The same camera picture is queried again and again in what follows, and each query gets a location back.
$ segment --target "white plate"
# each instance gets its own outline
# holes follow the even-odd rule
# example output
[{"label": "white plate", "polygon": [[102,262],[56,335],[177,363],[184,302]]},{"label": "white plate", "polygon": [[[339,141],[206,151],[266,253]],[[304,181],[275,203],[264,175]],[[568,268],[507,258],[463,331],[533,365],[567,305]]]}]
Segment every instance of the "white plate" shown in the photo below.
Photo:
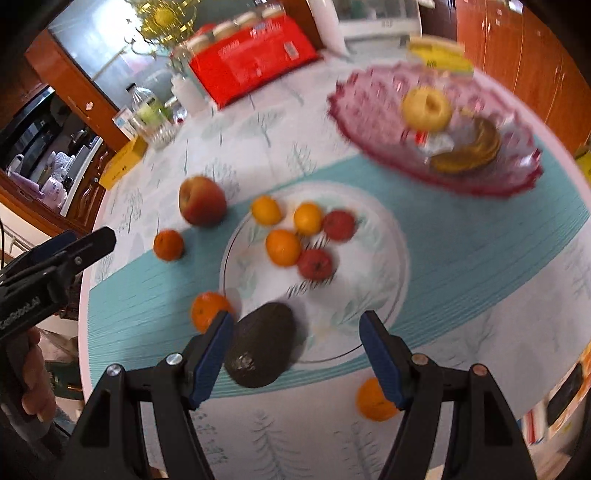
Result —
[{"label": "white plate", "polygon": [[294,229],[293,213],[303,202],[315,202],[325,213],[344,208],[358,220],[355,236],[344,244],[321,233],[311,244],[326,243],[337,265],[330,281],[304,280],[297,267],[274,265],[265,251],[271,230],[250,213],[233,233],[222,261],[220,290],[240,317],[269,301],[283,301],[301,326],[301,345],[294,368],[333,367],[363,353],[359,317],[375,310],[391,327],[407,293],[410,258],[398,222],[363,190],[332,182],[302,182],[273,193],[285,212],[274,228]]}]

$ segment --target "white bottle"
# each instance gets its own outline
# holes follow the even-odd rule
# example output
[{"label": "white bottle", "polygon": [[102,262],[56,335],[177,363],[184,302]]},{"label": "white bottle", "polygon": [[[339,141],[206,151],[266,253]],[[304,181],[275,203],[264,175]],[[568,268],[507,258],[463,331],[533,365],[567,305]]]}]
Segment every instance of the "white bottle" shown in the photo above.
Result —
[{"label": "white bottle", "polygon": [[187,109],[190,116],[196,116],[207,108],[207,102],[191,79],[177,74],[170,81],[173,84],[170,91],[178,102]]}]

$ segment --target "tangerine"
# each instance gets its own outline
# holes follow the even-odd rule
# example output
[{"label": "tangerine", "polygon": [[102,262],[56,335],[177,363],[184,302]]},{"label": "tangerine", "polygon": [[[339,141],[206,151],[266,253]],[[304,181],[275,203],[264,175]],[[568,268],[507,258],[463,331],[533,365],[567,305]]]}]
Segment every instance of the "tangerine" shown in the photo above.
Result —
[{"label": "tangerine", "polygon": [[361,415],[373,421],[391,419],[399,412],[396,405],[384,396],[382,387],[375,377],[370,378],[359,387],[355,404]]},{"label": "tangerine", "polygon": [[288,230],[273,230],[267,235],[265,248],[275,265],[291,267],[301,255],[301,244],[296,234]]},{"label": "tangerine", "polygon": [[283,220],[278,203],[268,195],[263,195],[252,202],[251,213],[258,223],[265,226],[276,225]]},{"label": "tangerine", "polygon": [[154,237],[154,254],[160,260],[172,262],[181,258],[184,240],[176,230],[162,230]]},{"label": "tangerine", "polygon": [[224,295],[214,291],[207,291],[199,294],[193,301],[191,320],[199,332],[205,333],[217,314],[222,311],[228,312],[233,317],[236,315],[232,305]]},{"label": "tangerine", "polygon": [[298,233],[312,236],[322,230],[322,210],[312,202],[302,203],[294,212],[294,224]]}]

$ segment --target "banana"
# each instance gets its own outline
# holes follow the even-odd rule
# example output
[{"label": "banana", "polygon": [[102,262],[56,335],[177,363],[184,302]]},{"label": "banana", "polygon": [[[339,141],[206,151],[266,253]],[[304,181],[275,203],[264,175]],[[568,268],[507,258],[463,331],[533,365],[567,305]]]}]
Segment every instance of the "banana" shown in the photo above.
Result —
[{"label": "banana", "polygon": [[493,161],[501,148],[501,136],[488,119],[474,117],[476,139],[469,145],[431,157],[431,165],[442,173],[458,174],[483,167]]}]

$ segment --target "tree pattern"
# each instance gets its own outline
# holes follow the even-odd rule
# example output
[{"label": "tree pattern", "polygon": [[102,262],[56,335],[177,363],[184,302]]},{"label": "tree pattern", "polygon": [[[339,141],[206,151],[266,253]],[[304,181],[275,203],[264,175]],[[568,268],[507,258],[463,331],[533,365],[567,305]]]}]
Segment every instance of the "tree pattern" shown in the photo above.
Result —
[{"label": "tree pattern", "polygon": [[221,162],[218,158],[205,166],[202,175],[211,178],[222,188],[228,202],[231,202],[240,193],[236,170],[229,164]]},{"label": "tree pattern", "polygon": [[109,211],[109,215],[113,215],[113,210],[115,208],[115,204],[117,203],[117,195],[119,194],[119,189],[121,188],[121,181],[119,181],[115,187],[115,191],[113,192],[113,201],[111,202],[111,209]]},{"label": "tree pattern", "polygon": [[255,412],[254,446],[259,468],[255,472],[261,480],[293,480],[312,478],[313,475],[303,463],[301,452],[292,450],[285,434],[263,411]]},{"label": "tree pattern", "polygon": [[242,124],[240,131],[246,136],[262,135],[267,142],[267,147],[271,148],[271,139],[268,132],[279,124],[284,116],[285,111],[280,109],[255,113]]},{"label": "tree pattern", "polygon": [[187,176],[187,164],[189,163],[189,139],[187,139],[187,147],[185,148],[185,162],[183,166],[183,173]]},{"label": "tree pattern", "polygon": [[351,424],[348,432],[335,432],[335,436],[343,442],[341,452],[349,471],[363,480],[374,480],[378,477],[384,463],[379,457],[379,444],[372,432],[363,432],[363,427],[356,421]]},{"label": "tree pattern", "polygon": [[95,285],[98,285],[104,279],[106,279],[110,272],[111,265],[113,264],[113,253],[101,258],[96,264],[95,268]]},{"label": "tree pattern", "polygon": [[131,232],[131,226],[142,216],[144,198],[139,189],[133,189],[125,195],[127,210],[122,214],[121,222],[117,228],[118,232]]},{"label": "tree pattern", "polygon": [[496,337],[496,326],[491,308],[454,333],[433,360],[445,367],[469,367],[483,361],[484,354]]},{"label": "tree pattern", "polygon": [[591,300],[591,261],[586,255],[584,245],[576,238],[565,252],[567,261],[564,269],[572,274],[574,298],[584,295]]},{"label": "tree pattern", "polygon": [[311,150],[308,145],[294,142],[291,151],[287,154],[287,165],[292,172],[307,177],[315,172],[318,162],[311,158]]},{"label": "tree pattern", "polygon": [[281,85],[293,98],[295,98],[300,106],[304,106],[304,98],[293,88],[285,79],[278,79],[277,83]]},{"label": "tree pattern", "polygon": [[223,143],[223,133],[234,124],[234,117],[219,114],[214,116],[207,127],[203,129],[201,138],[203,140],[212,140],[219,137],[220,147]]},{"label": "tree pattern", "polygon": [[199,443],[201,443],[201,448],[205,457],[207,457],[209,465],[227,463],[229,458],[225,449],[219,444],[216,428],[210,425],[207,420],[207,413],[201,408],[198,408],[197,411],[191,413],[191,419],[193,420],[195,432],[199,437]]}]

